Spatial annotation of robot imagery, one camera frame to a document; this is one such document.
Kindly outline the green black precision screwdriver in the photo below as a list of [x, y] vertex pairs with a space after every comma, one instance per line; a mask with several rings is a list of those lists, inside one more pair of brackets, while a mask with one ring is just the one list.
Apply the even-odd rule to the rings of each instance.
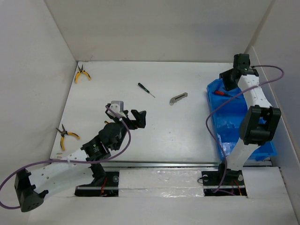
[[139, 86], [141, 89], [143, 89], [145, 92], [147, 92], [148, 94], [150, 94], [151, 96], [153, 96], [153, 97], [155, 98], [155, 96], [152, 95], [151, 92], [150, 92], [147, 88], [145, 88], [145, 86], [142, 85], [140, 82], [138, 83], [138, 86]]

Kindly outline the red handled screwdriver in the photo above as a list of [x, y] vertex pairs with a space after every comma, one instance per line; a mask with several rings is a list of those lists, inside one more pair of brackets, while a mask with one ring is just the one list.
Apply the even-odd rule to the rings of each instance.
[[228, 93], [223, 92], [223, 91], [219, 91], [219, 90], [213, 91], [213, 94], [216, 95], [216, 96], [227, 97], [227, 98], [232, 98], [233, 97], [232, 95], [229, 95]]

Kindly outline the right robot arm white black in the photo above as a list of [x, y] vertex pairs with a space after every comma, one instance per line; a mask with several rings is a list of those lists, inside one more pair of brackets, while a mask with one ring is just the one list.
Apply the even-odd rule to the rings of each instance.
[[250, 65], [248, 54], [236, 54], [233, 68], [221, 73], [219, 77], [226, 91], [239, 88], [247, 105], [247, 113], [239, 127], [239, 139], [232, 152], [224, 158], [224, 168], [216, 174], [218, 182], [228, 184], [239, 177], [251, 154], [273, 139], [281, 110], [267, 100], [259, 74], [255, 66]]

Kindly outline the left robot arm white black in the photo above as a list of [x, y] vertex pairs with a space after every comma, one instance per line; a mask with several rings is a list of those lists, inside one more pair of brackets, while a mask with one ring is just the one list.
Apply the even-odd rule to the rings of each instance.
[[146, 111], [131, 110], [134, 116], [131, 120], [127, 111], [108, 104], [105, 113], [112, 122], [80, 149], [62, 159], [44, 162], [42, 168], [32, 171], [21, 168], [16, 173], [14, 187], [21, 212], [34, 210], [44, 200], [71, 187], [100, 186], [105, 182], [106, 173], [101, 163], [114, 158], [111, 152], [120, 149], [131, 130], [145, 128]]

